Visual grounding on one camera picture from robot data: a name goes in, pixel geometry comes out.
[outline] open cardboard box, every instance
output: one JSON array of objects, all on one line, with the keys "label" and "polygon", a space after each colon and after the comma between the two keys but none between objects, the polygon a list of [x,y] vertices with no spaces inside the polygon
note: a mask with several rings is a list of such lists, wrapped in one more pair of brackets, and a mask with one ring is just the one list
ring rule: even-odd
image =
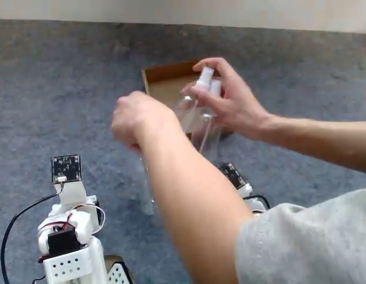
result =
[{"label": "open cardboard box", "polygon": [[[146,93],[174,109],[182,98],[180,91],[188,83],[197,81],[200,76],[200,73],[196,73],[192,69],[197,62],[198,60],[194,60],[143,69],[142,76]],[[228,130],[223,130],[222,136],[230,133]]]}]

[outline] white spray nozzle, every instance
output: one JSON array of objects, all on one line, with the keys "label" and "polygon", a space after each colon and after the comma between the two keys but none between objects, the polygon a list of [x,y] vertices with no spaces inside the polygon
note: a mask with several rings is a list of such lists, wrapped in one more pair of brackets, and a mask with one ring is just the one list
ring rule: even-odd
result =
[{"label": "white spray nozzle", "polygon": [[196,86],[208,91],[210,89],[210,82],[213,78],[213,74],[213,68],[204,67],[201,71],[200,78],[196,82]]},{"label": "white spray nozzle", "polygon": [[212,80],[210,85],[210,92],[217,97],[221,97],[221,81],[220,80]]}]

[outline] perforated panel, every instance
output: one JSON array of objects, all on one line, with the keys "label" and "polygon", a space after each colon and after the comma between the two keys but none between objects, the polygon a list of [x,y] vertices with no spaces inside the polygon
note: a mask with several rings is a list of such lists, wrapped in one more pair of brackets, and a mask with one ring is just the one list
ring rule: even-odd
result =
[{"label": "perforated panel", "polygon": [[115,263],[108,273],[109,284],[132,284],[120,263]]},{"label": "perforated panel", "polygon": [[92,273],[89,249],[43,261],[48,284],[58,284]]}]

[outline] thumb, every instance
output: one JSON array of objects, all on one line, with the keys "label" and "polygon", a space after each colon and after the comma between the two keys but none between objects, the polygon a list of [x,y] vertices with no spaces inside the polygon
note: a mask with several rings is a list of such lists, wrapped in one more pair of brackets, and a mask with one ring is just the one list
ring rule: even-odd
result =
[{"label": "thumb", "polygon": [[200,103],[211,108],[216,114],[223,114],[227,109],[226,99],[215,96],[203,88],[193,86],[191,92]]}]

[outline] floor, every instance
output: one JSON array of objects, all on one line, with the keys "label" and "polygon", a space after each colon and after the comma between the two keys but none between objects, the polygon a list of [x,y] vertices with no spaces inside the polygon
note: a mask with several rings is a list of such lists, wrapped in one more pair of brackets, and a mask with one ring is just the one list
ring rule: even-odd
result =
[{"label": "floor", "polygon": [[[189,283],[167,234],[134,199],[142,180],[137,155],[114,141],[109,126],[117,97],[143,88],[143,67],[207,56],[226,57],[271,112],[366,120],[366,35],[0,21],[0,245],[15,212],[53,192],[50,157],[77,153],[85,188],[108,215],[99,236],[105,252],[122,255],[137,283]],[[366,187],[366,174],[236,134],[220,151],[273,205],[311,206]],[[11,283],[44,274],[37,226],[52,203],[14,226]]]}]

